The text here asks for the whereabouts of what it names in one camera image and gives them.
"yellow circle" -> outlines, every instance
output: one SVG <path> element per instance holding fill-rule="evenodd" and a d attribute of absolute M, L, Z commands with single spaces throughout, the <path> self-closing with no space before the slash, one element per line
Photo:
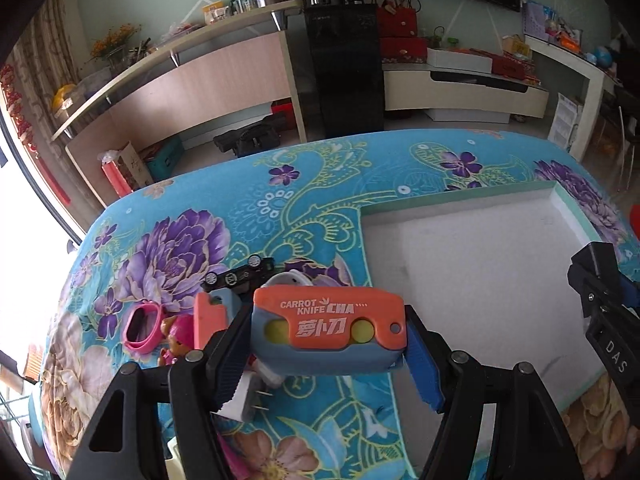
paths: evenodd
<path fill-rule="evenodd" d="M 351 337 L 356 343 L 368 343 L 373 339 L 373 325 L 366 319 L 359 319 L 351 325 Z"/>
<path fill-rule="evenodd" d="M 289 342 L 289 323 L 286 319 L 274 319 L 264 327 L 264 336 L 270 343 L 284 345 Z"/>

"toy car wheel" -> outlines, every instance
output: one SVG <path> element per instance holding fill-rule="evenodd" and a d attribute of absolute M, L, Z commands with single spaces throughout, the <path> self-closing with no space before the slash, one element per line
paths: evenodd
<path fill-rule="evenodd" d="M 215 285 L 218 281 L 218 275 L 215 272 L 208 272 L 204 277 L 204 282 L 207 285 Z"/>
<path fill-rule="evenodd" d="M 230 272 L 228 273 L 228 275 L 225 276 L 225 283 L 228 286 L 234 286 L 237 282 L 238 282 L 238 277 L 234 272 Z"/>
<path fill-rule="evenodd" d="M 247 260 L 247 264 L 252 269 L 255 269 L 255 267 L 259 267 L 261 263 L 262 263 L 262 258 L 257 254 L 252 254 L 251 256 L 249 256 L 249 259 Z"/>

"blue ball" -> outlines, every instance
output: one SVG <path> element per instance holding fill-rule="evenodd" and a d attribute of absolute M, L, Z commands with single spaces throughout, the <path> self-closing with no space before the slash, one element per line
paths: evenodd
<path fill-rule="evenodd" d="M 609 68 L 613 63 L 611 53 L 605 46 L 597 46 L 593 51 L 593 55 L 596 57 L 596 63 L 601 68 Z"/>

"teal box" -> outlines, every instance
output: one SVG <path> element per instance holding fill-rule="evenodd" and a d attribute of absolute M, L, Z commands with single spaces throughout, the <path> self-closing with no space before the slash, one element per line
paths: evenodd
<path fill-rule="evenodd" d="M 168 179 L 184 153 L 180 137 L 174 135 L 142 150 L 140 157 L 155 182 Z"/>

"screw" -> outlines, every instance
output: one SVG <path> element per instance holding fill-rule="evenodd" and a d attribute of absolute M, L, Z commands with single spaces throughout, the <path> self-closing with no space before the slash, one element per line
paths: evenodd
<path fill-rule="evenodd" d="M 518 363 L 518 370 L 520 371 L 520 373 L 525 375 L 531 375 L 536 371 L 533 365 L 531 363 L 527 363 L 526 361 Z"/>
<path fill-rule="evenodd" d="M 203 357 L 204 352 L 202 350 L 191 350 L 184 358 L 190 363 L 197 363 Z"/>
<path fill-rule="evenodd" d="M 120 367 L 120 373 L 123 375 L 131 375 L 133 372 L 136 371 L 136 368 L 138 368 L 138 365 L 135 364 L 135 362 L 133 361 L 129 361 L 128 363 L 124 363 Z"/>
<path fill-rule="evenodd" d="M 451 359 L 453 359 L 453 362 L 463 365 L 469 361 L 469 354 L 462 350 L 456 350 L 455 352 L 452 352 Z"/>

